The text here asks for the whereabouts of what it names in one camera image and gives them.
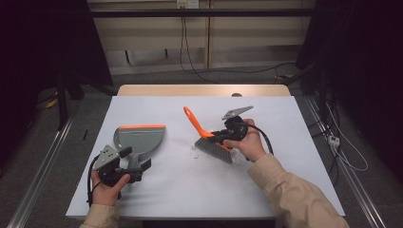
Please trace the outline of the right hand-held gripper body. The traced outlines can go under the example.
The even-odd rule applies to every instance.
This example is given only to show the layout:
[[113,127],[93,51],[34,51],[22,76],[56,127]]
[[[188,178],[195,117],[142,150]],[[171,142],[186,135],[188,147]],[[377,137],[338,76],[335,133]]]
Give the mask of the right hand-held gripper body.
[[225,129],[222,130],[224,140],[241,141],[247,134],[248,126],[240,114],[252,109],[251,105],[230,109],[221,118],[224,121]]

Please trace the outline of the grey dustpan with orange edge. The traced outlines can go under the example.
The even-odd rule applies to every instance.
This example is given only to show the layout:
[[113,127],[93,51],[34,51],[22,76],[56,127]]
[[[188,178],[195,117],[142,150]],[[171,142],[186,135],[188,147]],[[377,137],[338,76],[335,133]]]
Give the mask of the grey dustpan with orange edge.
[[128,167],[137,168],[160,145],[164,132],[164,124],[121,125],[115,130],[113,141],[118,150],[132,148]]

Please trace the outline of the orange brush with grey bristles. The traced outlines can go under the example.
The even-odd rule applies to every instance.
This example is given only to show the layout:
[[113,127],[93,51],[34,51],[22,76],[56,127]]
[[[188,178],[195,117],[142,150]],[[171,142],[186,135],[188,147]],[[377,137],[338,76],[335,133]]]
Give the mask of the orange brush with grey bristles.
[[231,164],[233,162],[231,157],[232,150],[225,145],[215,142],[214,141],[215,135],[202,128],[199,121],[197,120],[197,118],[192,113],[189,107],[185,106],[183,108],[183,111],[188,120],[192,123],[192,125],[195,127],[195,129],[200,135],[200,138],[195,142],[195,146],[202,152],[205,152],[208,155],[216,159],[219,159],[223,162]]

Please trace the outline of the person's right hand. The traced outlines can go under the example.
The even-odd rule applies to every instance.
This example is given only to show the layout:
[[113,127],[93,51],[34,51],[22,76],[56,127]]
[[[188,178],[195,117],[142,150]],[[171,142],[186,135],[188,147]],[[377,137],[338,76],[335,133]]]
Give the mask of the person's right hand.
[[228,147],[237,148],[240,153],[251,162],[256,162],[259,158],[266,154],[263,149],[260,134],[254,128],[255,123],[252,119],[244,119],[248,124],[246,136],[241,141],[225,140],[223,143]]

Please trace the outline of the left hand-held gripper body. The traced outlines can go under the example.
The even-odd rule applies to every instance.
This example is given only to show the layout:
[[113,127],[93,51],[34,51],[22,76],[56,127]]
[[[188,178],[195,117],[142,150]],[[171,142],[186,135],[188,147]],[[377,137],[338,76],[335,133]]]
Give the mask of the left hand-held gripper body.
[[131,153],[122,159],[119,152],[106,145],[93,165],[102,183],[113,186],[125,174],[130,176],[129,183],[141,181],[144,171],[138,163],[138,156]]

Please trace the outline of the aluminium floor rail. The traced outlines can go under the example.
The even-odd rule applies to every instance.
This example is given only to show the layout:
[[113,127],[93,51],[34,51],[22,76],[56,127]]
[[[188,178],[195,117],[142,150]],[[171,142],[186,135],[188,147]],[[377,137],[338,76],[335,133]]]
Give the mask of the aluminium floor rail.
[[335,134],[331,130],[328,124],[322,121],[319,117],[319,109],[318,105],[315,102],[314,98],[307,98],[307,104],[310,107],[310,110],[317,121],[317,125],[320,129],[320,134],[324,137],[327,145],[334,156],[334,162],[338,166],[338,170],[341,171],[346,178],[349,186],[351,187],[355,198],[357,199],[360,208],[363,210],[363,213],[367,220],[370,222],[372,228],[386,228],[386,223],[383,218],[380,216],[379,211],[377,210],[373,200],[371,199],[368,192],[364,189],[361,181],[357,176],[357,172],[362,172],[364,169],[356,168],[354,165],[348,161],[344,152],[340,149],[339,145],[335,145],[330,142],[329,137],[333,137]]
[[73,117],[69,117],[62,127],[57,131],[57,134],[43,160],[38,171],[36,172],[31,184],[25,195],[20,200],[7,228],[25,228],[31,211],[39,199],[40,193],[48,179],[50,170],[55,163],[58,154],[66,140],[66,137],[71,129]]

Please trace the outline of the person's left hand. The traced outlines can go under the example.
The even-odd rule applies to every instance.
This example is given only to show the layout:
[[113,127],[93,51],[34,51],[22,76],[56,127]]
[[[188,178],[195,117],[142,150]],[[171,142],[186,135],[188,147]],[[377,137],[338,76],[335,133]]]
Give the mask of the person's left hand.
[[118,200],[119,193],[128,184],[130,176],[123,175],[118,182],[113,186],[108,186],[102,183],[97,171],[91,172],[92,180],[92,203],[114,206]]

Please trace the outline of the black horizontal metal bar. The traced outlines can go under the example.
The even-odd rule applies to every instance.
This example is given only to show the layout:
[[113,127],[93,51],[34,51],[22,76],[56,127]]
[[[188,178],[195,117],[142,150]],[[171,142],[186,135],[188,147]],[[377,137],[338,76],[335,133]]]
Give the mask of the black horizontal metal bar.
[[317,14],[315,9],[96,9],[94,18],[123,17],[299,17]]

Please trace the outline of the black metal stand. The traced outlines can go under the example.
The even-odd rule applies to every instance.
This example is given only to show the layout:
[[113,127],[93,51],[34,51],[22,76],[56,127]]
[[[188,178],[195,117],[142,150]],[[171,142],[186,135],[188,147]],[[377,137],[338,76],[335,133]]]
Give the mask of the black metal stand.
[[59,130],[62,130],[68,120],[67,112],[67,97],[66,97],[66,87],[64,83],[64,75],[60,74],[57,78],[57,97],[59,106]]

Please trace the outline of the dark curtain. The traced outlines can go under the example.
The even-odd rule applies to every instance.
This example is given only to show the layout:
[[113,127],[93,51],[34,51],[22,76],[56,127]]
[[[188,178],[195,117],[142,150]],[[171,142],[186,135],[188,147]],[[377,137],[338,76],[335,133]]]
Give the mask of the dark curtain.
[[0,166],[31,122],[39,93],[59,80],[78,85],[112,79],[87,0],[0,0]]
[[328,48],[338,98],[378,157],[403,181],[403,0],[316,0],[297,66]]

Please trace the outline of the white wall socket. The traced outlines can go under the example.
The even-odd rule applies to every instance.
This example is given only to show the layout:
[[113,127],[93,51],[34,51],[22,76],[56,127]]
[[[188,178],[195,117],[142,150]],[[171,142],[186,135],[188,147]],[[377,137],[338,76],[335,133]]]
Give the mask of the white wall socket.
[[198,9],[200,7],[199,0],[176,0],[178,9]]

